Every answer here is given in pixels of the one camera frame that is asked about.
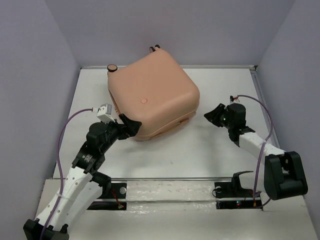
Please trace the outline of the pink hard-shell suitcase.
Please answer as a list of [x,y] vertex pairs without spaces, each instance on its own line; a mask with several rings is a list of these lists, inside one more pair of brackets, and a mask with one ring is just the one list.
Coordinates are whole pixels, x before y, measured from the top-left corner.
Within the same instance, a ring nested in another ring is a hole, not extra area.
[[107,87],[117,114],[142,123],[138,141],[175,131],[195,115],[200,91],[178,62],[158,44],[143,58],[107,66]]

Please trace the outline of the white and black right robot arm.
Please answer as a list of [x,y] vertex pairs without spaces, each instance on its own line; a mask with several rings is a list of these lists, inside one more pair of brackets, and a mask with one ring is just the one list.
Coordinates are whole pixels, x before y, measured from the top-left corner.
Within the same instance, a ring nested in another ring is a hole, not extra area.
[[219,104],[204,117],[213,125],[226,128],[229,139],[257,158],[255,171],[236,172],[230,190],[242,196],[248,190],[266,193],[271,200],[303,196],[308,184],[300,155],[284,151],[262,139],[247,126],[246,108],[240,103]]

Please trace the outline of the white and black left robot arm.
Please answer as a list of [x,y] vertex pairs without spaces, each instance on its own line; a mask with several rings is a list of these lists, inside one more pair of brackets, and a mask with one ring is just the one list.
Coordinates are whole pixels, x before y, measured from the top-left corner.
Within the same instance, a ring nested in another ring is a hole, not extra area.
[[100,116],[93,123],[73,160],[66,177],[45,209],[34,220],[28,219],[23,231],[28,240],[67,240],[76,221],[98,197],[110,194],[111,178],[98,169],[105,161],[105,153],[117,141],[134,137],[142,123],[123,113],[118,123],[110,115]]

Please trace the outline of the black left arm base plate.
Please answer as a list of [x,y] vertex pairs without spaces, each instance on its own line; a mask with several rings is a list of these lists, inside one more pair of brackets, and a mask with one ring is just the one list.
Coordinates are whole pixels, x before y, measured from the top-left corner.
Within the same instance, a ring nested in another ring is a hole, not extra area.
[[90,211],[125,211],[127,209],[127,183],[113,182],[103,188],[102,195],[87,208]]

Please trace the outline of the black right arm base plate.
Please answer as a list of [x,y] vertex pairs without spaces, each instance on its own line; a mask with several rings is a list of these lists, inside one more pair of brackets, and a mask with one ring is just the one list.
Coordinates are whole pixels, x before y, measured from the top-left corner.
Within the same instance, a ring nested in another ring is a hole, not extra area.
[[211,194],[217,210],[256,209],[263,205],[259,194],[254,197],[251,189],[234,190],[231,182],[215,182]]

